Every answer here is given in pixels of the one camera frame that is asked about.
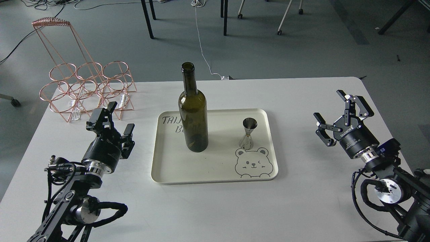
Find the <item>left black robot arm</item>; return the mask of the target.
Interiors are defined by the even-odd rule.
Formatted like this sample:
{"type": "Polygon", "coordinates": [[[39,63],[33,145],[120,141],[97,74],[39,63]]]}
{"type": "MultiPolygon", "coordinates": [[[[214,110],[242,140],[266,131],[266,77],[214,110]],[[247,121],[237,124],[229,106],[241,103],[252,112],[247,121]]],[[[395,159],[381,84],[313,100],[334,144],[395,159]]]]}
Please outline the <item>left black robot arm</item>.
{"type": "Polygon", "coordinates": [[[113,101],[105,108],[92,112],[86,129],[96,133],[81,162],[70,162],[52,155],[48,167],[48,199],[42,223],[29,242],[88,241],[91,229],[111,223],[127,213],[123,203],[100,202],[88,195],[100,188],[104,174],[114,172],[120,159],[127,159],[135,145],[132,140],[134,124],[126,126],[121,135],[114,127],[113,101]]]}

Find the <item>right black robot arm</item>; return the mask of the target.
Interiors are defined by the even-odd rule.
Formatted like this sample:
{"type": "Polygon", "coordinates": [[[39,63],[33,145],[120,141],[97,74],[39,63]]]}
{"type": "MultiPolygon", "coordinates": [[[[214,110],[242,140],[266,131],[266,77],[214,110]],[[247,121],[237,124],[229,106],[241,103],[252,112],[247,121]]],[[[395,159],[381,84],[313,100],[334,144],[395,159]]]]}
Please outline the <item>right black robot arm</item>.
{"type": "Polygon", "coordinates": [[[328,147],[339,143],[349,158],[360,158],[364,168],[353,173],[351,193],[359,215],[375,230],[407,242],[429,241],[429,170],[418,168],[413,174],[400,167],[400,143],[392,138],[380,144],[364,120],[374,112],[360,95],[347,95],[337,90],[345,102],[343,115],[332,125],[318,113],[316,135],[328,147]],[[397,234],[372,224],[361,211],[356,197],[356,184],[361,175],[371,173],[361,183],[363,202],[373,210],[388,212],[398,222],[397,234]]]}

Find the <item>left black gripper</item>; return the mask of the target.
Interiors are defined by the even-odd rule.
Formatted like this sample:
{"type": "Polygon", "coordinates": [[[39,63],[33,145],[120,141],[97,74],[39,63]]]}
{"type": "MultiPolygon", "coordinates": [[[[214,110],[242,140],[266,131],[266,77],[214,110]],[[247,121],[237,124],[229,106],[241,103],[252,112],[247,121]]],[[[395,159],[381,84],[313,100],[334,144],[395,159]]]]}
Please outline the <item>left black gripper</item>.
{"type": "Polygon", "coordinates": [[[119,159],[129,158],[134,146],[134,123],[127,124],[123,136],[114,130],[112,113],[117,102],[109,102],[106,108],[96,108],[89,121],[86,122],[86,130],[97,134],[91,142],[82,158],[82,164],[89,165],[91,161],[98,161],[108,167],[108,173],[113,173],[119,159]]]}

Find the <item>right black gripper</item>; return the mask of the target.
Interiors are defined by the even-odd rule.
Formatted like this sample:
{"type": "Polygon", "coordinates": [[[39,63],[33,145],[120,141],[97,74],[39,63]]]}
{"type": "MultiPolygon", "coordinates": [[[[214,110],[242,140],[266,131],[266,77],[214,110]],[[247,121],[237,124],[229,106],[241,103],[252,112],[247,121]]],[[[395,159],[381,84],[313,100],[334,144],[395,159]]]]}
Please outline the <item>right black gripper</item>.
{"type": "Polygon", "coordinates": [[[313,116],[317,120],[316,134],[327,147],[333,147],[339,141],[348,157],[355,159],[362,150],[367,147],[375,148],[380,144],[363,122],[364,119],[374,116],[374,112],[364,97],[348,95],[341,89],[336,93],[345,102],[344,115],[336,120],[334,125],[327,125],[321,114],[315,112],[313,116]],[[337,141],[330,138],[326,130],[333,131],[337,141]]]}

